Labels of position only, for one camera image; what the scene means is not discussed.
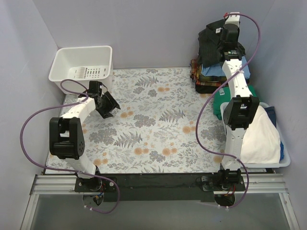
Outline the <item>black pinstriped long sleeve shirt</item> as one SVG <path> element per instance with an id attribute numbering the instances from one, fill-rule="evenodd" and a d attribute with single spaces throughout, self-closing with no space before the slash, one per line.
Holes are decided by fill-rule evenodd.
<path id="1" fill-rule="evenodd" d="M 220 41 L 220 33 L 223 24 L 224 19 L 218 20 L 206 25 L 206 28 L 199 32 L 198 63 L 202 64 L 204 67 L 209 67 L 218 63 L 224 63 L 224 61 L 219 61 L 217 57 L 217 46 Z"/>

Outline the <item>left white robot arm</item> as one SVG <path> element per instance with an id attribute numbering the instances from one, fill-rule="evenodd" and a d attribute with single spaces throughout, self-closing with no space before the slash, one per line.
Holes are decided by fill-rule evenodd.
<path id="1" fill-rule="evenodd" d="M 73 106 L 61 117 L 54 117 L 49 122 L 49 150 L 51 155 L 65 160 L 80 178 L 81 183 L 90 191 L 96 192 L 102 189 L 103 182 L 98 168 L 89 160 L 84 153 L 85 140 L 82 123 L 96 110 L 103 119 L 112 117 L 111 112 L 120 106 L 109 93 L 103 92 L 106 86 L 92 80 L 85 93 L 89 96 L 82 101 L 85 95 L 79 95 L 78 105 Z"/>

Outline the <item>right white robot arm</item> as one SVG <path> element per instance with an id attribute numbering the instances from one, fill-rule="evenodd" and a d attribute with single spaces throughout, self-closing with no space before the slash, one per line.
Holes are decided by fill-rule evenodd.
<path id="1" fill-rule="evenodd" d="M 223 111 L 223 123 L 226 131 L 225 156 L 222 169 L 217 178 L 222 190 L 234 188 L 241 183 L 241 149 L 243 138 L 252 123 L 259 99 L 252 95 L 243 73 L 243 52 L 239 49 L 238 38 L 240 15 L 232 12 L 224 16 L 217 54 L 222 70 L 228 80 L 231 100 Z"/>

